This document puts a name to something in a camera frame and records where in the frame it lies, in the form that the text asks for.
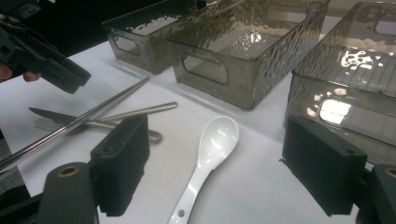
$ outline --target table surface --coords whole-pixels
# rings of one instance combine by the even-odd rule
[[[150,129],[162,133],[163,141],[150,146],[145,174],[126,213],[106,217],[99,211],[101,223],[167,223],[195,168],[201,131],[221,115],[235,119],[240,138],[230,157],[203,185],[190,223],[355,223],[357,207],[351,216],[327,217],[279,161],[291,73],[254,110],[244,111],[177,83],[172,67],[155,76],[118,61],[108,43],[70,59],[92,74],[75,94],[65,93],[42,78],[26,83],[16,77],[0,85],[0,128],[13,153],[48,134],[34,127],[39,116],[28,107],[78,116],[147,76],[148,84],[96,117],[178,102],[176,109],[148,115]],[[91,128],[64,136],[22,162],[19,168],[31,195],[42,192],[52,169],[89,161],[90,151],[107,133]]]

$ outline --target textured plastic container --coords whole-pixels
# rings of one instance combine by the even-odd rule
[[[253,109],[318,43],[328,3],[245,0],[169,36],[177,81]]]
[[[396,165],[396,5],[357,4],[292,70],[288,114]]]
[[[208,1],[197,10],[196,0],[165,0],[105,21],[103,27],[117,59],[159,74],[172,65],[166,37],[240,1]]]

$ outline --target silverware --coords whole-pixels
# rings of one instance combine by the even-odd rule
[[[101,109],[105,108],[106,106],[110,105],[113,102],[121,99],[122,97],[126,96],[129,93],[132,93],[138,90],[140,87],[145,85],[149,81],[149,77],[144,78],[143,80],[139,81],[138,83],[134,84],[133,86],[129,87],[128,89],[118,93],[117,95],[111,97],[110,99],[104,101],[103,103],[97,105],[93,109],[87,111],[83,115],[79,116],[71,123],[63,126],[62,128],[49,133],[48,135],[38,139],[37,141],[33,142],[27,147],[22,148],[21,150],[17,151],[16,153],[6,157],[5,159],[0,161],[0,175],[8,175],[12,172],[12,169],[17,166],[22,161],[28,159],[29,157],[33,156],[37,151],[50,142],[54,141],[57,137],[62,136],[73,129],[77,128],[79,125],[87,121],[93,115],[98,113]]]
[[[111,123],[110,121],[118,120],[118,119],[126,119],[131,116],[139,115],[139,114],[152,114],[152,113],[157,113],[165,110],[170,110],[173,108],[177,107],[176,102],[168,103],[168,104],[163,104],[163,105],[155,105],[123,114],[118,114],[115,116],[111,116],[108,118],[104,119],[89,119],[87,120],[83,125],[79,126],[72,132],[68,133],[71,135],[78,134],[78,133],[83,133],[85,132],[89,126],[92,127],[102,127],[102,128],[108,128],[108,129],[113,129],[117,126],[117,124]],[[57,113],[57,112],[52,112],[48,110],[43,110],[43,109],[38,109],[38,108],[32,108],[29,107],[29,109],[36,113],[37,115],[44,117],[46,119],[53,120],[51,123],[50,120],[44,120],[44,119],[39,119],[35,122],[36,126],[38,129],[42,129],[45,131],[53,131],[57,127],[61,125],[65,125],[66,123],[70,123],[71,120],[76,119],[75,116],[70,116],[62,113]],[[150,142],[153,143],[160,143],[161,140],[163,139],[162,135],[158,132],[148,130],[148,137]]]

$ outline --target utensil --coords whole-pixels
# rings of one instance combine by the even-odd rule
[[[18,165],[20,162],[28,159],[29,157],[33,156],[37,151],[50,142],[54,141],[57,137],[62,136],[73,129],[77,128],[79,125],[87,121],[101,109],[105,108],[106,106],[110,105],[113,102],[121,99],[122,97],[126,96],[129,93],[137,91],[140,87],[145,85],[149,81],[149,77],[144,78],[143,80],[139,81],[138,83],[134,84],[133,86],[129,87],[128,89],[118,93],[117,95],[111,97],[110,99],[104,101],[103,103],[97,105],[93,109],[87,111],[86,113],[82,114],[71,123],[63,126],[62,128],[47,134],[46,136],[38,139],[37,141],[33,142],[27,147],[22,148],[21,150],[17,151],[16,153],[6,157],[5,159],[0,161],[0,175],[8,175],[12,172],[12,169]]]
[[[210,120],[201,135],[198,162],[168,224],[188,223],[192,207],[207,176],[233,151],[239,137],[236,122],[226,116]]]
[[[75,130],[73,130],[73,132],[68,133],[68,135],[83,133],[89,128],[89,126],[113,129],[117,125],[110,123],[110,121],[114,121],[114,120],[118,120],[118,119],[126,119],[128,117],[139,115],[139,114],[158,113],[158,112],[170,110],[170,109],[173,109],[176,107],[177,107],[177,103],[172,102],[172,103],[168,103],[168,104],[155,105],[155,106],[151,106],[151,107],[147,107],[147,108],[143,108],[143,109],[139,109],[139,110],[123,113],[123,114],[118,114],[118,115],[107,117],[104,119],[93,119],[93,120],[89,119],[83,125],[79,126]],[[54,124],[51,124],[50,122],[47,122],[44,120],[39,120],[35,123],[36,124],[35,127],[42,129],[42,130],[46,130],[46,131],[53,130],[60,125],[70,123],[71,120],[76,119],[75,116],[70,116],[70,115],[52,112],[52,111],[48,111],[48,110],[43,110],[43,109],[38,109],[38,108],[33,108],[33,107],[29,107],[29,109],[39,116],[42,116],[46,119],[51,119],[54,121]],[[148,130],[148,137],[149,137],[149,140],[153,143],[160,143],[161,140],[163,139],[163,136],[160,133],[152,131],[152,130]]]

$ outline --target white spoon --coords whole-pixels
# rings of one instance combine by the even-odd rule
[[[202,131],[198,162],[190,182],[179,199],[168,224],[188,223],[201,186],[210,172],[233,151],[239,137],[236,122],[225,116],[210,120]]]

